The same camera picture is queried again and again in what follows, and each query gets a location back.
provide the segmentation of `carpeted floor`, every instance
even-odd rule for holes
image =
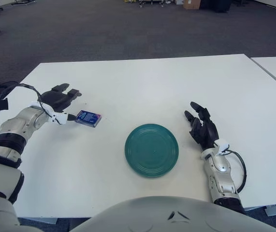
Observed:
[[[41,62],[276,56],[276,9],[257,2],[217,14],[174,4],[37,0],[5,6],[0,29],[0,82],[20,82]],[[264,218],[262,210],[250,216],[276,226],[276,216]],[[57,231],[67,231],[68,221],[60,222]]]

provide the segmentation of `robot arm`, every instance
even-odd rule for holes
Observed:
[[[45,122],[65,124],[68,114],[62,113],[63,109],[81,96],[75,89],[63,94],[68,86],[62,84],[52,88],[42,95],[42,102],[33,102],[0,127],[0,221],[5,225],[4,229],[19,224],[12,204],[24,181],[24,175],[17,168],[26,143]]]
[[[231,178],[230,164],[224,156],[227,154],[229,144],[219,139],[218,131],[210,120],[208,110],[195,102],[191,102],[190,105],[198,113],[199,118],[188,111],[185,111],[185,116],[192,127],[189,133],[203,149],[201,158],[205,161],[204,170],[208,176],[213,203],[245,214]]]

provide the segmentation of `black cable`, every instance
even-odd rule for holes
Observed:
[[[24,88],[29,88],[33,91],[36,92],[37,96],[38,96],[38,102],[43,110],[44,113],[46,113],[49,117],[52,117],[42,106],[42,97],[41,97],[41,94],[36,90],[35,87],[33,86],[30,86],[30,85],[27,85],[27,84],[23,84],[23,83],[18,83],[18,84],[15,84],[15,85],[12,85],[12,86],[9,86],[7,87],[6,89],[3,90],[3,92],[0,94],[0,101],[3,100],[3,98],[9,93],[9,91],[15,87],[24,87]]]
[[[244,188],[245,183],[246,183],[246,178],[247,178],[246,166],[245,166],[244,160],[239,155],[239,153],[237,153],[235,151],[231,151],[231,150],[226,150],[226,151],[228,151],[228,153],[225,153],[224,155],[226,156],[226,155],[231,154],[231,153],[235,154],[239,158],[239,160],[241,162],[241,165],[242,165],[242,168],[243,168],[243,172],[244,172],[243,180],[242,180],[242,183],[241,183],[240,187],[237,189],[237,193],[239,193],[239,192],[242,191],[242,189]]]

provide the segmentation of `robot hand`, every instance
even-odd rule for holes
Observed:
[[[208,148],[213,148],[214,141],[219,139],[219,137],[215,124],[210,120],[208,110],[193,101],[190,105],[198,113],[199,118],[194,117],[187,110],[184,112],[185,117],[192,127],[192,130],[189,133],[196,143],[201,145],[203,151]]]
[[[189,133],[203,150],[201,157],[205,160],[204,170],[208,176],[213,203],[244,214],[238,191],[231,178],[230,164],[225,158],[229,144],[219,139],[218,131],[210,120],[208,110],[195,102],[191,102],[190,105],[198,113],[199,118],[194,117],[188,111],[184,113],[192,127]]]

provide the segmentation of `teal ceramic plate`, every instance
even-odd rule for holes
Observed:
[[[125,143],[125,157],[138,174],[146,177],[165,175],[175,165],[178,145],[163,126],[145,124],[134,129]]]

